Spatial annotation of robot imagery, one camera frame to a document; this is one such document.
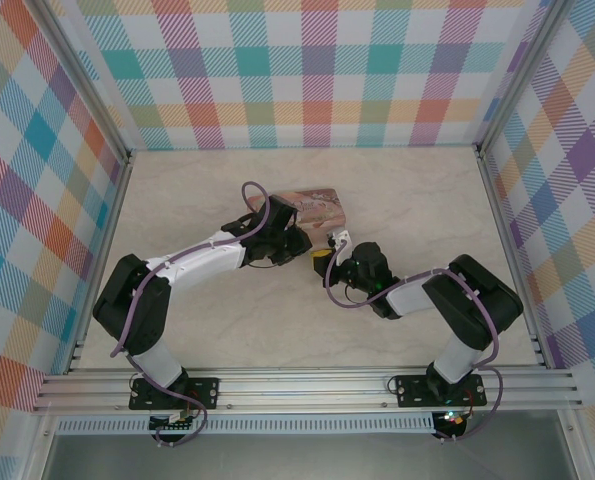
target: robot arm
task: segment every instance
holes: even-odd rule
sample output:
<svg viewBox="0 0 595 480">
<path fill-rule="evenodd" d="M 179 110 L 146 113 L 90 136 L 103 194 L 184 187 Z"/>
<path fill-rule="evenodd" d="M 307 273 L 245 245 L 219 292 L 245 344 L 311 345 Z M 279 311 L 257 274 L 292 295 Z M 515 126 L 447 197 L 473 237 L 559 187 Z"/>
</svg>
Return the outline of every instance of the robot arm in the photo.
<svg viewBox="0 0 595 480">
<path fill-rule="evenodd" d="M 145 261 L 131 254 L 117 263 L 95 304 L 93 316 L 119 340 L 134 292 L 147 275 L 158 270 L 139 297 L 123 344 L 132 360 L 158 385 L 171 391 L 183 391 L 187 379 L 185 370 L 162 339 L 172 296 L 218 273 L 236 270 L 255 260 L 268 257 L 273 264 L 283 265 L 310 249 L 310 240 L 303 230 L 294 222 L 289 226 L 297 214 L 295 207 L 275 195 L 269 197 L 268 203 L 267 221 L 252 236 L 247 234 L 260 225 L 266 204 L 259 213 L 250 213 L 226 224 L 205 242 L 197 244 L 208 244 L 208 248 L 181 257 L 178 252 Z"/>
<path fill-rule="evenodd" d="M 388 319 L 435 307 L 451 327 L 453 335 L 446 348 L 426 372 L 428 388 L 440 402 L 450 400 L 459 390 L 493 342 L 486 319 L 457 280 L 477 296 L 497 334 L 510 327 L 523 312 L 519 297 L 468 255 L 460 255 L 447 268 L 438 269 L 444 274 L 430 271 L 401 281 L 392 274 L 386 257 L 373 242 L 357 245 L 350 256 L 346 253 L 347 258 L 339 262 L 339 256 L 335 256 L 341 246 L 338 236 L 336 233 L 331 238 L 333 250 L 314 255 L 314 268 L 324 278 L 324 286 L 342 282 L 365 292 L 369 299 L 378 296 L 348 307 L 369 304 L 377 315 Z M 343 249 L 350 251 L 348 245 Z M 333 258 L 335 263 L 329 269 Z"/>
</svg>

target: marble floor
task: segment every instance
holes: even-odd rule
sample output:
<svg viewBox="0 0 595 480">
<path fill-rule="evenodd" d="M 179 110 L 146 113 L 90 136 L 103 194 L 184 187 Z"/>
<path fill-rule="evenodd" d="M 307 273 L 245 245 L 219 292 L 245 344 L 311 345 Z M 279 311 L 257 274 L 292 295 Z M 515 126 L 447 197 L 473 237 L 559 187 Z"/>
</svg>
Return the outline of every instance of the marble floor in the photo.
<svg viewBox="0 0 595 480">
<path fill-rule="evenodd" d="M 139 153 L 104 283 L 128 253 L 175 252 L 243 215 L 246 180 L 271 192 L 335 188 L 353 242 L 378 242 L 400 277 L 469 253 L 512 284 L 467 147 Z M 337 292 L 343 297 L 343 289 Z M 187 367 L 427 365 L 449 335 L 435 310 L 389 321 L 369 307 L 337 307 L 308 255 L 281 268 L 222 274 L 179 295 L 164 333 Z M 80 366 L 125 366 L 125 359 L 109 358 L 114 344 L 91 321 Z M 535 363 L 523 318 L 500 344 L 497 364 Z"/>
</svg>

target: beige floor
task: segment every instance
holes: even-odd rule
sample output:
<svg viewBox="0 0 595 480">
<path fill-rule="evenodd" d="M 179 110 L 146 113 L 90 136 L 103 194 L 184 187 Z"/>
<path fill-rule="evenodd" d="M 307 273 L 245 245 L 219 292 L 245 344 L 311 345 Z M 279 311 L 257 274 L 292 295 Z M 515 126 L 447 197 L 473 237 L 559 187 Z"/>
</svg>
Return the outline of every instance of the beige floor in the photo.
<svg viewBox="0 0 595 480">
<path fill-rule="evenodd" d="M 466 147 L 140 153 L 106 278 L 123 255 L 180 250 L 244 214 L 239 191 L 249 179 L 269 191 L 337 189 L 354 243 L 378 242 L 399 276 L 469 253 L 511 283 Z M 426 365 L 444 347 L 450 330 L 437 311 L 388 321 L 369 307 L 341 309 L 311 268 L 302 256 L 282 268 L 223 274 L 180 295 L 164 334 L 173 354 L 188 367 Z M 113 345 L 92 321 L 80 366 L 124 366 L 108 357 Z M 496 363 L 535 363 L 523 319 L 501 336 Z"/>
</svg>

